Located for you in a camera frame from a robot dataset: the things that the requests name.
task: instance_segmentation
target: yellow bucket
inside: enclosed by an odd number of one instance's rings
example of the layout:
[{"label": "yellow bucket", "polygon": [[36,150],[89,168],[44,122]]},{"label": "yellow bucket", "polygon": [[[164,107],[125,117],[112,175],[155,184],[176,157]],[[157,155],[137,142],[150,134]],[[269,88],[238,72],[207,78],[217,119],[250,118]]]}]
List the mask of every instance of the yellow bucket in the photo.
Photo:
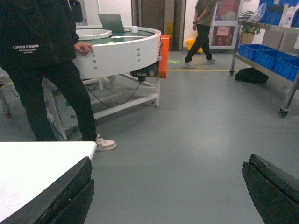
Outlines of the yellow bucket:
[{"label": "yellow bucket", "polygon": [[[194,44],[194,42],[195,42],[195,40],[187,40],[187,48],[188,48],[188,50],[190,50],[191,49],[191,47],[192,47],[192,45]],[[198,53],[202,53],[203,51],[202,51],[202,48],[200,48],[199,50],[198,50]]]}]

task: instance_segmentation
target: black bag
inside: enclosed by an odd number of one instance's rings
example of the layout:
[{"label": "black bag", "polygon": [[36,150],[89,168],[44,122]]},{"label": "black bag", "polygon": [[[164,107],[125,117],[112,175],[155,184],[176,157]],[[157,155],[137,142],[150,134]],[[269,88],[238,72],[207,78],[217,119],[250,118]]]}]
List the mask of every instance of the black bag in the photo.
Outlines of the black bag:
[{"label": "black bag", "polygon": [[254,68],[241,69],[235,75],[236,81],[242,81],[246,83],[265,83],[267,82],[268,78],[269,76]]}]

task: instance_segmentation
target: shoe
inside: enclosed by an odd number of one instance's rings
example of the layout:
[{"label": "shoe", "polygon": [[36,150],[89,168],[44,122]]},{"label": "shoe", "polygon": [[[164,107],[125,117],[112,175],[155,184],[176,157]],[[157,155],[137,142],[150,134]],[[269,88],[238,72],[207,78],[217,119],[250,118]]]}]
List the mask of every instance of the shoe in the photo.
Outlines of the shoe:
[{"label": "shoe", "polygon": [[217,60],[217,58],[213,58],[213,57],[212,57],[211,60],[207,60],[207,61],[206,61],[206,64],[214,64],[214,63],[216,63],[216,60]]},{"label": "shoe", "polygon": [[195,69],[195,67],[191,65],[191,62],[188,63],[184,62],[182,67],[187,69]]},{"label": "shoe", "polygon": [[97,148],[95,151],[110,151],[116,148],[117,144],[115,141],[104,140],[101,139],[100,136],[100,134],[97,136],[97,140],[95,142],[97,144]]}]

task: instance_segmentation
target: person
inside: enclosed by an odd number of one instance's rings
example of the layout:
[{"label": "person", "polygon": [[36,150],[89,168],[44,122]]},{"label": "person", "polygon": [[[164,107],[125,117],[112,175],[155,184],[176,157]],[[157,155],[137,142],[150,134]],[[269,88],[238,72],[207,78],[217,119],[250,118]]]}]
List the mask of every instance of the person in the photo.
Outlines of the person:
[{"label": "person", "polygon": [[96,134],[90,98],[77,67],[77,50],[86,56],[93,45],[79,41],[68,0],[0,1],[0,67],[13,81],[37,141],[57,141],[47,119],[42,79],[49,79],[73,107],[83,141],[97,150],[116,143]]},{"label": "person", "polygon": [[212,57],[209,45],[209,31],[211,28],[216,4],[217,0],[198,0],[196,3],[193,30],[197,30],[198,35],[194,41],[194,44],[188,51],[185,62],[183,63],[183,68],[195,68],[191,64],[192,57],[201,47],[206,55],[206,64],[213,64],[216,62],[216,58]]}]

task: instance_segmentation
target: orange post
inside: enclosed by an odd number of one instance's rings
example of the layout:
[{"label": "orange post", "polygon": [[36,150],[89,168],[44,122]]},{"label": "orange post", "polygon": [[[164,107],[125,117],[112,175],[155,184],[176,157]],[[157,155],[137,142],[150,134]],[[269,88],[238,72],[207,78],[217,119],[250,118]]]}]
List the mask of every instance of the orange post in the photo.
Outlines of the orange post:
[{"label": "orange post", "polygon": [[160,47],[161,60],[159,61],[159,72],[158,72],[159,78],[166,78],[168,51],[169,51],[169,35],[162,35],[161,47]]}]

